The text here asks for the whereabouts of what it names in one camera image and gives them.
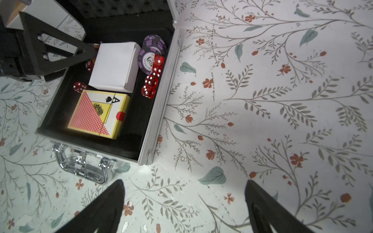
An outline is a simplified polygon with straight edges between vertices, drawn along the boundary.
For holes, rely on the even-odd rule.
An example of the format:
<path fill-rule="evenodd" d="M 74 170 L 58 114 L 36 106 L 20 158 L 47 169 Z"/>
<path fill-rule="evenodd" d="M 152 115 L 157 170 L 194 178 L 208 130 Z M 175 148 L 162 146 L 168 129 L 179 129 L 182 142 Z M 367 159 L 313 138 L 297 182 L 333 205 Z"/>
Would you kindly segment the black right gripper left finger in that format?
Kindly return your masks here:
<path fill-rule="evenodd" d="M 116 180 L 59 233 L 115 233 L 123 211 L 125 187 Z"/>

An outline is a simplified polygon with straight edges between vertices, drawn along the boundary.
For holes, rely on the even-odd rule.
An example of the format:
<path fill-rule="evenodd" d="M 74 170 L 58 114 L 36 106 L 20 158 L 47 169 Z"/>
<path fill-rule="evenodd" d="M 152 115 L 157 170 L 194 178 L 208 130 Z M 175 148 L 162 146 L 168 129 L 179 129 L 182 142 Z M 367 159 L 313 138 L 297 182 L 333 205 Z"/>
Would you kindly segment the aluminium poker set case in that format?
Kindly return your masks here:
<path fill-rule="evenodd" d="M 66 172 L 96 183 L 115 162 L 153 162 L 180 52 L 179 1 L 59 1 L 97 44 L 69 67 L 37 128 Z"/>

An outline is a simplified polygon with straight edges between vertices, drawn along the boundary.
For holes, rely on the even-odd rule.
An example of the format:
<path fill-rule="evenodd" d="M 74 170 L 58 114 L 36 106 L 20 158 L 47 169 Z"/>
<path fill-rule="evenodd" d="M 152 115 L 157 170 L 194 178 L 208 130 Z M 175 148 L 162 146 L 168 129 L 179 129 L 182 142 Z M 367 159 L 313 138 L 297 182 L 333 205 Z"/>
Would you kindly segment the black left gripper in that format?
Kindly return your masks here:
<path fill-rule="evenodd" d="M 20 82 L 62 77 L 68 68 L 97 55 L 95 48 L 36 17 L 20 12 L 23 30 L 7 28 L 1 19 L 1 77 Z M 75 48 L 69 52 L 47 44 L 43 37 L 52 37 Z"/>

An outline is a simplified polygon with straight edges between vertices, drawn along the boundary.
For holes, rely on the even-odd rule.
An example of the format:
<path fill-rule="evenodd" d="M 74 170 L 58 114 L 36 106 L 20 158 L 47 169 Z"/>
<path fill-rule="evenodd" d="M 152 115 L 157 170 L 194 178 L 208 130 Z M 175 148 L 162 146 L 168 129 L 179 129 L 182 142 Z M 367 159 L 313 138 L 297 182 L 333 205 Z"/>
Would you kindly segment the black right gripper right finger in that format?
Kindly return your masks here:
<path fill-rule="evenodd" d="M 277 233 L 312 232 L 255 181 L 247 181 L 245 200 L 254 233 L 272 233 L 273 230 Z"/>

